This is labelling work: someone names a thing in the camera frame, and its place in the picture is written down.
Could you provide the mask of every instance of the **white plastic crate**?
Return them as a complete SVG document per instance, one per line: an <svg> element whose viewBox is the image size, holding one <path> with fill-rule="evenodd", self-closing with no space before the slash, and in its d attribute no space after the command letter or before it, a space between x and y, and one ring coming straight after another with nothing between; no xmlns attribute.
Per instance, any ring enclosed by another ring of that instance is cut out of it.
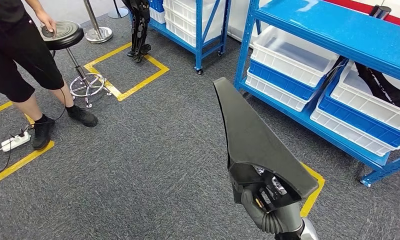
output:
<svg viewBox="0 0 400 240"><path fill-rule="evenodd" d="M202 1L203 1L202 21L204 22L210 18L216 0L202 0ZM219 13L224 10L224 6L225 6L225 1L221 0L216 10L217 15L219 15ZM163 7L172 10L174 13L177 13L187 21L190 21L194 24L196 23L197 19L196 0L164 0Z"/></svg>
<svg viewBox="0 0 400 240"><path fill-rule="evenodd" d="M168 22L172 22L173 24L177 25L181 29L185 30L187 33L190 33L191 35L196 35L197 33L197 28L196 28L196 22L192 22L190 20L184 19L183 16L179 15L178 13L174 12L173 10L164 7L164 13L166 19L168 19ZM221 12L216 12L215 18L213 19L212 23L210 24L209 31L207 33L207 37L209 39L215 38L221 34L221 28L223 24L223 19L224 19L224 11ZM201 27L201 33L204 34L206 30L206 26L208 24L209 19L204 19Z"/></svg>
<svg viewBox="0 0 400 240"><path fill-rule="evenodd" d="M289 93L288 91L285 91L273 85L272 83L253 75L249 71L247 71L247 79L245 80L245 84L298 112L301 112L305 105L309 102L308 100L303 100Z"/></svg>
<svg viewBox="0 0 400 240"><path fill-rule="evenodd" d="M174 22L170 21L168 18L164 18L166 20L166 28L171 31L173 34L178 36L180 39L184 40L189 45L196 47L196 33L192 34L191 32L187 32L185 29L179 27ZM209 41L213 38L216 38L221 34L221 28L217 28L214 31L210 31L207 34L205 41Z"/></svg>
<svg viewBox="0 0 400 240"><path fill-rule="evenodd" d="M164 24L165 21L165 12L158 12L154 10L152 7L150 7L150 17L154 20L156 20L160 24Z"/></svg>
<svg viewBox="0 0 400 240"><path fill-rule="evenodd" d="M274 26L253 43L251 59L312 88L334 66L338 55Z"/></svg>
<svg viewBox="0 0 400 240"><path fill-rule="evenodd" d="M400 149L400 146L395 148L319 108L315 108L310 119L380 157Z"/></svg>
<svg viewBox="0 0 400 240"><path fill-rule="evenodd" d="M400 80L385 75L385 78L400 89ZM350 61L331 93L331 98L400 130L400 107L372 95L371 90L359 77L355 63Z"/></svg>

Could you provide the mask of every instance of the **robotic leg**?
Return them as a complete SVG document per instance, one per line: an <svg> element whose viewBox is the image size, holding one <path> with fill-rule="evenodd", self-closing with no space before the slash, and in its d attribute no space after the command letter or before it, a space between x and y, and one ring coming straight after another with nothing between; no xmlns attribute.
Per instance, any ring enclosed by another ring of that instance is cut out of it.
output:
<svg viewBox="0 0 400 240"><path fill-rule="evenodd" d="M126 55L139 63L152 49L145 44L148 23L150 22L150 3L148 0L122 0L132 14L132 47Z"/></svg>
<svg viewBox="0 0 400 240"><path fill-rule="evenodd" d="M268 128L225 78L214 82L222 111L228 172L234 201L256 226L276 240L318 240L312 223L301 218L299 201L318 182Z"/></svg>

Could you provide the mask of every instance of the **blue plastic crate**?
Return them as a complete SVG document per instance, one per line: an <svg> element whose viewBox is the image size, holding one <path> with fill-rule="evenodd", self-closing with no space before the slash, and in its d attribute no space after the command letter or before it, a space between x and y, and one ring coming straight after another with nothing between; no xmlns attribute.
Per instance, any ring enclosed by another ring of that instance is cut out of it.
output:
<svg viewBox="0 0 400 240"><path fill-rule="evenodd" d="M253 59L250 60L249 71L259 78L266 80L303 100L311 99L314 93L321 87L326 77L322 77L316 87L310 87Z"/></svg>
<svg viewBox="0 0 400 240"><path fill-rule="evenodd" d="M165 11L163 8L163 0L150 0L150 8L162 13Z"/></svg>
<svg viewBox="0 0 400 240"><path fill-rule="evenodd" d="M321 97L320 104L318 105L319 109L395 148L398 148L400 146L400 130L380 122L377 119L330 97L339 81L339 77L340 75L338 75L328 85L324 96Z"/></svg>

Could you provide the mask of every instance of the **metal stanchion base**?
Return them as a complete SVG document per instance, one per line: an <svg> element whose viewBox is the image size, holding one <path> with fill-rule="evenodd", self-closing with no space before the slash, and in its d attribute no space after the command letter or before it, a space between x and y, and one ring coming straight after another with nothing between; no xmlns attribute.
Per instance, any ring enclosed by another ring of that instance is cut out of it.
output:
<svg viewBox="0 0 400 240"><path fill-rule="evenodd" d="M93 44L101 44L113 37L113 32L110 28L101 26L99 29L101 34L98 34L98 32L92 28L86 32L85 38Z"/></svg>
<svg viewBox="0 0 400 240"><path fill-rule="evenodd" d="M128 13L129 13L128 9L126 9L126 8L118 8L117 10L119 11L120 16L119 16L119 14L116 12L116 9L114 9L114 10L108 12L107 15L109 16L109 18L112 18L112 19L120 19L120 18L125 17L125 16L128 15Z"/></svg>

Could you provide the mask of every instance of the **black prosthetic foot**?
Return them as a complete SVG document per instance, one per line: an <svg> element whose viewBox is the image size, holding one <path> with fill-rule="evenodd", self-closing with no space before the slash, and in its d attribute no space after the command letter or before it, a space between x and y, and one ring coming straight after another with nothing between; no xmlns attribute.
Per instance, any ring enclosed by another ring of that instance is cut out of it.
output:
<svg viewBox="0 0 400 240"><path fill-rule="evenodd" d="M142 48L142 50L139 52L139 54L136 54L133 58L136 63L141 63L143 60L144 56L149 53L149 51L152 49L152 46L150 44L145 44Z"/></svg>
<svg viewBox="0 0 400 240"><path fill-rule="evenodd" d="M144 44L144 46L142 46L142 49L140 51L140 54L142 55L141 58L143 58L151 49L152 46L150 46L150 44ZM130 58L133 58L136 55L134 52L135 50L131 49L131 51L128 51L126 55Z"/></svg>

